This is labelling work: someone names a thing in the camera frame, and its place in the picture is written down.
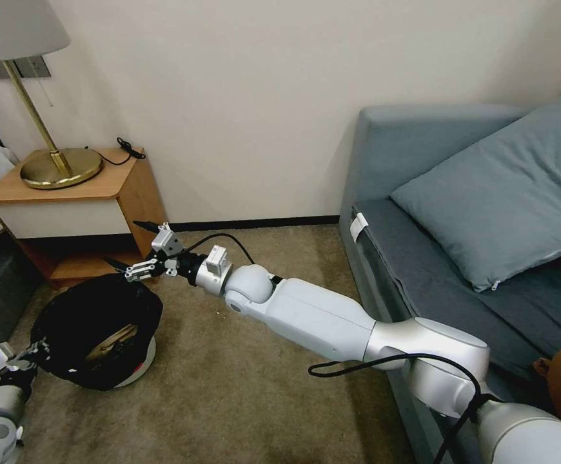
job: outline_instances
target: blue pillow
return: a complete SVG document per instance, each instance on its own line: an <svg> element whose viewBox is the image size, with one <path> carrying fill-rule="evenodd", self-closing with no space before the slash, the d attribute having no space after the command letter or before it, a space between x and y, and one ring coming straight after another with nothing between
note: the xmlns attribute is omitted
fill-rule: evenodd
<svg viewBox="0 0 561 464"><path fill-rule="evenodd" d="M561 99L391 194L476 291L561 256Z"/></svg>

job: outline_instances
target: white lamp shade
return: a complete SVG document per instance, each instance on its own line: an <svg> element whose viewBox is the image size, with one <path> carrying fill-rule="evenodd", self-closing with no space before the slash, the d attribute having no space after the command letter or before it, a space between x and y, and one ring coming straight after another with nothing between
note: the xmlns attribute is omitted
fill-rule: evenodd
<svg viewBox="0 0 561 464"><path fill-rule="evenodd" d="M0 61L44 55L69 43L47 0L0 0Z"/></svg>

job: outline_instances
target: beige carpet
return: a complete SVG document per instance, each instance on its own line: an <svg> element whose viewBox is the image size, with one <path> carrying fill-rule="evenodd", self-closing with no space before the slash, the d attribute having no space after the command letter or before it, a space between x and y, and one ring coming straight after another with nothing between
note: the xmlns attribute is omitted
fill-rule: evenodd
<svg viewBox="0 0 561 464"><path fill-rule="evenodd" d="M358 298L336 226L234 233L271 272ZM191 244L204 235L181 236ZM218 243L246 263L229 240ZM382 373L313 378L306 369L322 358L184 279L164 276L150 288L164 302L150 370L111 392L42 372L19 464L413 462ZM36 292L12 337L16 348L54 295L46 286Z"/></svg>

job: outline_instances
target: black cable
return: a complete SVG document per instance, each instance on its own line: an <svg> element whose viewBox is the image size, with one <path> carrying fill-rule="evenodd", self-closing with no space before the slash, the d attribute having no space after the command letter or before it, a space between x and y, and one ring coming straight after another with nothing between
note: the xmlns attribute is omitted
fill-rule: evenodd
<svg viewBox="0 0 561 464"><path fill-rule="evenodd" d="M437 454L435 455L435 459L433 460L433 464L439 464L442 461L442 459L444 458L444 455L446 454L446 451L448 450L448 448L450 448L451 442L454 440L455 436L457 436L461 427L463 427L463 424L465 424L465 422L467 422L468 419L470 419L472 417L475 417L475 414L477 413L478 409L483 404L485 404L485 402L487 402L489 400L499 401L498 398L496 398L495 396L493 396L491 394L483 394L482 393L482 391L480 390L480 384L479 384L478 380L476 379L474 374L472 374L472 372L470 372L466 367L462 366L461 364L459 364L459 363L457 363L453 360L445 358L443 356L438 356L437 354L407 353L407 354L396 354L394 356L388 356L386 358L376 359L376 360L373 360L373 361L369 361L369 362L366 362L366 363L361 363L361 364L358 364L358 365L355 365L355 366L347 367L345 369L341 369L339 371L333 371L333 372L315 372L315 369L321 369L322 367L330 367L330 366L333 366L335 364L338 364L338 362L336 362L336 361L321 363L321 364L315 364L315 365L312 365L311 367L308 368L308 373L310 375L314 376L314 377L319 377L319 378L339 377L339 376L349 374L351 372L361 371L363 369L367 369L369 367L373 367L373 366L383 364L383 363L387 363L387 362L391 362L391 361L399 361L399 360L406 360L406 359L419 359L419 358L441 361L443 363L450 364L451 366L456 367L458 370L463 372L467 376L467 378L469 378L470 382L474 386L474 395L472 396L471 401L467 405L466 410L463 412L463 414L461 414L461 417L455 422L455 424L450 428L450 430L448 430L448 433L446 434L446 437L444 437L444 441L442 442L440 448L437 451Z"/></svg>
<svg viewBox="0 0 561 464"><path fill-rule="evenodd" d="M124 159L123 161L120 162L114 162L111 161L110 159L106 158L102 153L100 153L99 151L93 150L89 147L85 147L87 150L91 150L91 151L95 151L98 155L100 155L100 158L102 158L104 161L106 161L109 164L112 164L113 166L121 166L122 164L126 164L128 161L130 161L130 158L134 157L136 159L145 159L147 158L147 156L143 153L139 153L138 151L136 151L135 149L132 148L132 145L130 144L130 142L127 142L126 140L122 139L121 137L117 138L117 143L119 144L119 146L121 147L122 150L124 150L125 152L127 152L128 154L128 158Z"/></svg>
<svg viewBox="0 0 561 464"><path fill-rule="evenodd" d="M181 255L181 254L183 254L183 253L188 253L189 251L194 250L196 247L198 247L198 246L200 246L200 245L203 245L205 242L207 242L208 240L210 240L210 239L212 239L212 238L215 238L215 237L229 237L230 239L232 239L232 240L242 249L242 251L243 251L244 254L246 255L246 258L250 261L250 264L254 264L254 263L255 263L254 259L250 256L249 252L246 250L246 248L244 247L244 245L242 245L242 243L241 243L237 238L235 238L233 235L227 234L227 233L225 233L225 232L218 232L218 233L215 233L215 234L208 235L207 237L202 238L201 240L199 240L199 241L198 241L197 243L195 243L194 245L191 245L191 246L189 246L188 248L183 249L183 250L180 251L179 253L176 253L176 254L174 254L174 255L167 256L166 258L167 258L167 259L171 259L171 258L175 258L175 257L177 257L177 256L179 256L179 255Z"/></svg>

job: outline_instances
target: gray sofa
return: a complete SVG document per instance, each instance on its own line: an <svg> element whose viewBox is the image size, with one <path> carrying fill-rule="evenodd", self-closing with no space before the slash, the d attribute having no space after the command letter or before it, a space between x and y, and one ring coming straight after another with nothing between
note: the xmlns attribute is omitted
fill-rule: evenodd
<svg viewBox="0 0 561 464"><path fill-rule="evenodd" d="M561 258L512 278L497 291L474 292L436 241L388 195L481 138L524 116L502 105L379 106L361 111L340 212L340 233L362 304L397 322L423 316L453 325L491 346L489 386L506 400L549 410L531 364L561 349ZM349 225L369 226L354 243ZM433 460L453 421L409 393L401 371L388 373L417 462ZM446 456L481 462L466 425Z"/></svg>

